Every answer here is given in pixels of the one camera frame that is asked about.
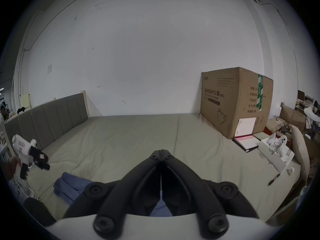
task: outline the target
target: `electrical cable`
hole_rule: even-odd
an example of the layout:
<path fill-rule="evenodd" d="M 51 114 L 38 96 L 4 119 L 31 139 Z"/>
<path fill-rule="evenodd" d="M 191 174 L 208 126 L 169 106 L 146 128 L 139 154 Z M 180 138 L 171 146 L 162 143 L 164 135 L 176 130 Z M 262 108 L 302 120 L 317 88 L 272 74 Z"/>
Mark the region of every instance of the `electrical cable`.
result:
<path fill-rule="evenodd" d="M 32 49 L 33 45 L 34 45 L 35 42 L 38 40 L 39 36 L 43 33 L 43 31 L 46 29 L 46 27 L 47 27 L 63 10 L 65 10 L 68 6 L 70 6 L 71 4 L 73 4 L 75 1 L 77 1 L 77 0 L 73 0 L 71 3 L 69 3 L 66 7 L 64 7 L 57 15 L 55 15 L 55 16 L 49 21 L 49 23 L 48 23 L 48 24 L 44 27 L 44 29 L 40 32 L 40 34 L 37 36 L 37 38 L 35 39 L 35 41 L 33 42 L 33 44 L 31 45 L 31 47 L 30 47 L 29 49 L 23 49 L 23 54 L 20 55 L 20 61 L 21 61 L 21 57 L 22 57 L 22 60 L 23 60 L 24 52 L 25 52 L 25 51 L 29 51 L 29 50 Z M 287 25 L 286 21 L 285 21 L 284 18 L 282 17 L 282 15 L 281 15 L 281 13 L 279 12 L 279 10 L 274 6 L 274 4 L 272 4 L 272 3 L 270 3 L 270 2 L 260 3 L 260 0 L 253 0 L 253 1 L 256 2 L 256 3 L 259 4 L 259 5 L 262 5 L 262 6 L 264 6 L 264 5 L 272 5 L 272 6 L 276 9 L 276 11 L 278 12 L 278 14 L 280 15 L 280 18 L 282 19 L 282 21 L 283 21 L 283 23 L 284 23 L 284 26 L 285 26 L 285 28 L 286 28 L 286 30 L 287 30 L 287 32 L 288 32 L 288 36 L 289 36 L 289 38 L 290 38 L 290 42 L 291 42 L 291 45 L 292 45 L 293 54 L 294 54 L 294 59 L 295 59 L 296 68 L 297 68 L 297 87 L 298 87 L 298 65 L 297 65 L 297 58 L 296 58 L 296 54 L 295 54 L 295 51 L 294 51 L 294 45 L 293 45 L 293 43 L 292 43 L 292 40 L 291 40 L 291 37 L 290 37 L 290 34 L 289 34 L 289 30 L 288 30 L 288 28 L 287 28 L 287 26 L 286 26 L 286 25 Z"/>
<path fill-rule="evenodd" d="M 272 4 L 272 3 L 270 3 L 270 2 L 260 3 L 260 2 L 258 2 L 258 1 L 260 1 L 260 0 L 258 0 L 258 1 L 257 1 L 257 0 L 253 0 L 253 1 L 255 1 L 257 4 L 262 5 L 262 6 L 272 5 L 272 6 L 276 9 L 276 11 L 278 12 L 280 18 L 282 19 L 282 22 L 284 23 L 284 26 L 285 26 L 285 28 L 286 28 L 286 30 L 287 30 L 287 33 L 288 33 L 288 36 L 289 36 L 289 39 L 290 39 L 290 42 L 291 42 L 291 46 L 292 46 L 292 50 L 293 50 L 293 55 L 294 55 L 294 60 L 295 60 L 295 63 L 296 63 L 296 69 L 297 69 L 297 97 L 298 97 L 298 64 L 297 64 L 297 57 L 296 57 L 296 53 L 295 53 L 295 51 L 294 51 L 294 44 L 292 43 L 292 39 L 291 39 L 289 30 L 288 30 L 288 28 L 287 28 L 287 23 L 286 23 L 285 19 L 282 17 L 282 15 L 281 15 L 281 13 L 279 12 L 279 10 L 276 8 L 276 6 L 274 6 L 274 4 Z"/>
<path fill-rule="evenodd" d="M 58 14 L 57 14 L 56 16 L 54 16 L 54 17 L 49 21 L 49 23 L 43 28 L 43 30 L 40 32 L 40 34 L 39 34 L 39 35 L 37 36 L 37 38 L 34 40 L 34 42 L 33 42 L 33 44 L 31 45 L 31 47 L 30 47 L 29 49 L 24 49 L 23 47 L 24 47 L 24 44 L 25 44 L 25 42 L 26 42 L 27 35 L 28 35 L 28 33 L 29 33 L 29 31 L 30 31 L 30 28 L 31 28 L 31 26 L 32 26 L 32 23 L 34 22 L 34 20 L 35 20 L 35 18 L 36 18 L 37 15 L 34 17 L 32 23 L 30 24 L 30 28 L 29 28 L 29 30 L 28 30 L 28 32 L 27 32 L 26 38 L 25 38 L 25 40 L 24 40 L 24 42 L 23 42 L 23 45 L 22 45 L 22 50 L 23 50 L 23 52 L 20 54 L 20 61 L 19 61 L 19 68 L 18 68 L 18 81 L 19 81 L 19 85 L 18 85 L 18 99 L 19 99 L 19 105 L 20 105 L 20 106 L 21 106 L 21 99 L 20 99 L 21 79 L 20 79 L 20 77 L 19 77 L 19 72 L 20 72 L 20 76 L 21 76 L 21 70 L 20 70 L 20 69 L 22 69 L 22 61 L 23 61 L 24 52 L 31 50 L 31 48 L 33 47 L 33 45 L 35 44 L 35 42 L 38 40 L 39 36 L 40 36 L 40 35 L 42 34 L 42 32 L 46 29 L 46 27 L 47 27 L 64 9 L 66 9 L 68 6 L 70 6 L 71 4 L 73 4 L 75 1 L 77 1 L 77 0 L 73 0 L 73 1 L 72 1 L 71 3 L 69 3 L 66 7 L 64 7 L 61 11 L 59 11 Z"/>

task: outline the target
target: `beige pillow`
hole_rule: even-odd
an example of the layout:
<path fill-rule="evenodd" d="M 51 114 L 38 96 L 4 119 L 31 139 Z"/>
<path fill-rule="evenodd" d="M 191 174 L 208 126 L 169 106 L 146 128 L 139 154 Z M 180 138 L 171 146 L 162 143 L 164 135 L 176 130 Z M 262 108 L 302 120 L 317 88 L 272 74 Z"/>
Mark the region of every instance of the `beige pillow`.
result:
<path fill-rule="evenodd" d="M 300 177 L 306 182 L 310 170 L 309 154 L 301 131 L 294 125 L 292 126 L 292 145 L 294 156 L 301 164 Z"/>

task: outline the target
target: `white box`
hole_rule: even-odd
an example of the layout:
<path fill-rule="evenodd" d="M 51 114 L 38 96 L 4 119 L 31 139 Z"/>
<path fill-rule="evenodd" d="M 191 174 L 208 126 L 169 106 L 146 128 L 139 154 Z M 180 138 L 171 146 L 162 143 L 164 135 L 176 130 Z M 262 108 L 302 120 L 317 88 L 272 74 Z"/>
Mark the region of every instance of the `white box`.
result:
<path fill-rule="evenodd" d="M 287 146 L 284 146 L 283 149 L 286 152 L 286 155 L 280 157 L 276 152 L 270 151 L 270 145 L 267 143 L 268 139 L 269 138 L 265 138 L 260 142 L 258 150 L 264 154 L 264 156 L 273 164 L 279 173 L 282 173 L 288 164 L 290 164 L 292 158 L 294 157 L 294 152 Z"/>

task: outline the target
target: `paper document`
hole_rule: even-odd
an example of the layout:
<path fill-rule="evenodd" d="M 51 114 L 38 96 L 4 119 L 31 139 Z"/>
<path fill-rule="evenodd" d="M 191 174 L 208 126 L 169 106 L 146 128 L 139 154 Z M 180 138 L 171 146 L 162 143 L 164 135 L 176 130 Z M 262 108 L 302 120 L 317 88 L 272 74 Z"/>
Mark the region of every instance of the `paper document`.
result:
<path fill-rule="evenodd" d="M 254 123 L 255 122 L 256 122 L 255 117 L 239 119 L 238 126 L 237 126 L 237 129 L 235 130 L 234 137 L 252 134 L 252 132 L 254 131 Z"/>
<path fill-rule="evenodd" d="M 245 150 L 259 146 L 260 140 L 253 135 L 234 138 Z"/>

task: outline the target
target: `small sign on wall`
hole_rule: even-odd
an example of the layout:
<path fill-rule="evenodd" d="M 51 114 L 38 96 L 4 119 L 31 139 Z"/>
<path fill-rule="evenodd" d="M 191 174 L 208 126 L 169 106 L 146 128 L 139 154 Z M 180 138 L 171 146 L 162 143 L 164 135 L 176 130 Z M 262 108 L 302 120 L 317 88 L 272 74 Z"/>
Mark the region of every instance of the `small sign on wall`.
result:
<path fill-rule="evenodd" d="M 48 66 L 48 74 L 52 71 L 52 64 Z"/>

